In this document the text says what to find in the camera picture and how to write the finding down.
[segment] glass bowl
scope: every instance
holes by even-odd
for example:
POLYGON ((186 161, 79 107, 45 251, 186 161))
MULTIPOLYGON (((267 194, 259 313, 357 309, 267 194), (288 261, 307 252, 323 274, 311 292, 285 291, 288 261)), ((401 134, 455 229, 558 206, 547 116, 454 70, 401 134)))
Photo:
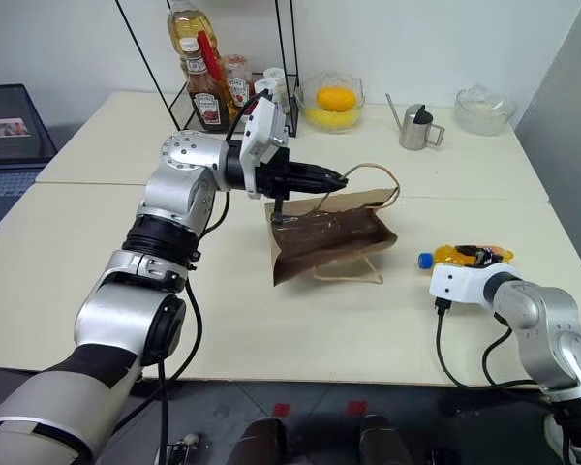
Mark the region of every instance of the glass bowl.
POLYGON ((359 120, 365 96, 361 79, 339 73, 320 73, 310 77, 295 91, 295 100, 310 124, 329 133, 344 133, 359 120), (343 87, 355 96, 355 105, 346 111, 330 111, 317 103, 317 93, 324 87, 343 87))
POLYGON ((516 104, 506 96, 475 85, 456 95, 454 116, 458 124, 470 133, 495 136, 504 130, 516 109, 516 104))

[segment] person's foot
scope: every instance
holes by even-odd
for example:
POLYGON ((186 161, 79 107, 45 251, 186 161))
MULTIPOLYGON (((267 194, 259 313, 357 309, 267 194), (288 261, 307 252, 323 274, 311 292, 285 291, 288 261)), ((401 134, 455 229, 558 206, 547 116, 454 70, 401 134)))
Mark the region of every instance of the person's foot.
POLYGON ((227 465, 277 465, 286 454, 286 428, 277 419, 250 424, 230 454, 227 465))
POLYGON ((365 416, 359 433, 361 465, 413 465, 402 438, 385 418, 365 416))

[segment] white table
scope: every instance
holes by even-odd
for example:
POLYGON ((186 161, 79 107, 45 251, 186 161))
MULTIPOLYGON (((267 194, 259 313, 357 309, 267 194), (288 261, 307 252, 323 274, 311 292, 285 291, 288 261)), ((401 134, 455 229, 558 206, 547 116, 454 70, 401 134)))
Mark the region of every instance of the white table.
MULTIPOLYGON (((398 176, 405 197, 548 200, 509 126, 499 136, 474 136, 456 125, 452 108, 429 110, 446 127, 439 150, 403 148, 389 107, 368 105, 359 127, 346 134, 323 133, 301 119, 297 138, 289 139, 290 157, 338 172, 361 162, 380 163, 398 176)), ((157 94, 115 93, 37 181, 143 185, 157 168, 159 148, 173 130, 157 94)), ((351 189, 374 189, 384 182, 378 172, 360 171, 351 189)))
MULTIPOLYGON (((72 351, 79 305, 120 247, 141 192, 36 184, 0 223, 0 367, 42 370, 72 351)), ((435 354, 429 274, 415 265, 419 252, 445 243, 511 248, 526 279, 568 290, 581 309, 581 262, 546 202, 401 198, 382 218, 399 234, 374 259, 383 285, 299 277, 273 288, 261 202, 234 193, 191 274, 205 327, 183 377, 448 385, 435 354)), ((443 337, 451 371, 484 383, 481 351, 503 330, 481 308, 454 305, 443 337)), ((193 331, 190 315, 168 372, 193 331)), ((490 366, 498 380, 524 375, 512 340, 490 366)))

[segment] gray floor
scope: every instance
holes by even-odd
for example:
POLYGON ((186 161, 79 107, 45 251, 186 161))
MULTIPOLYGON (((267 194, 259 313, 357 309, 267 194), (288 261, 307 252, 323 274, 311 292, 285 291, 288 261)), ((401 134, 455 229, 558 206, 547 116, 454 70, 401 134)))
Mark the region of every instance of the gray floor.
MULTIPOLYGON (((0 402, 27 376, 0 370, 0 402)), ((387 417, 418 454, 436 447, 457 450, 463 464, 561 463, 544 442, 544 414, 536 407, 510 404, 448 418, 439 414, 439 406, 452 394, 468 398, 455 389, 436 387, 181 383, 170 397, 169 438, 198 432, 205 446, 196 463, 224 464, 251 421, 278 413, 289 431, 289 463, 356 465, 356 430, 365 411, 387 417)), ((125 410, 139 400, 131 397, 125 410)), ((152 465, 159 415, 159 405, 151 405, 112 438, 98 463, 152 465)))

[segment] blue bottle cap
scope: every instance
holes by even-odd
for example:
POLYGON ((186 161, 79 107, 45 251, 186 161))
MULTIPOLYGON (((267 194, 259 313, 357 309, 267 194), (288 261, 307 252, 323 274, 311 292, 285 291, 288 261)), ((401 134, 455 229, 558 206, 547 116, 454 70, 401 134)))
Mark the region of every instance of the blue bottle cap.
POLYGON ((433 254, 423 252, 417 256, 417 266, 419 269, 430 269, 433 267, 433 254))

